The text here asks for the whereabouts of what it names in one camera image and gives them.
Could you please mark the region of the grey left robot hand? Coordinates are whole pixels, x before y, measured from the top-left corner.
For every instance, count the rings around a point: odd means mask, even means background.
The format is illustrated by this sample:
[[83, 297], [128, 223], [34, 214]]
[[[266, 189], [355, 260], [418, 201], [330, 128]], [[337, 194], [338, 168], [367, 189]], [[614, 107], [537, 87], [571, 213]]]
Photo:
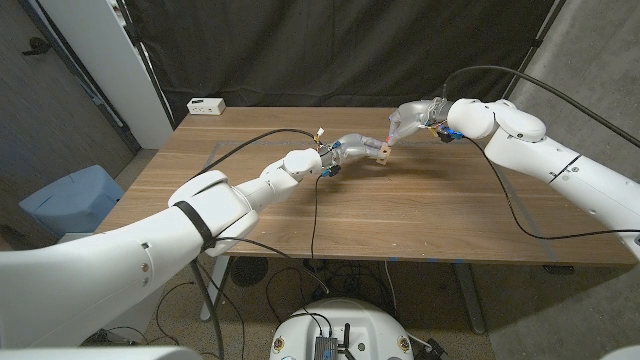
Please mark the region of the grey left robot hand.
[[323, 169], [334, 165], [341, 165], [348, 160], [368, 157], [384, 160], [386, 155], [382, 151], [383, 142], [358, 133], [347, 134], [338, 140], [323, 145], [318, 153]]

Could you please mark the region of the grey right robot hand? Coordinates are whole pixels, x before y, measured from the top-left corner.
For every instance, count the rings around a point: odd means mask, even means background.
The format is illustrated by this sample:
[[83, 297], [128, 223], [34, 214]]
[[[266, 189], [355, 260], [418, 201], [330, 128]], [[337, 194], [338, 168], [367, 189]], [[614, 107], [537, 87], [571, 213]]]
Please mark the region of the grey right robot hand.
[[390, 116], [387, 144], [394, 146], [400, 140], [420, 129], [438, 126], [447, 119], [453, 103], [436, 97], [432, 100], [411, 101], [400, 105]]

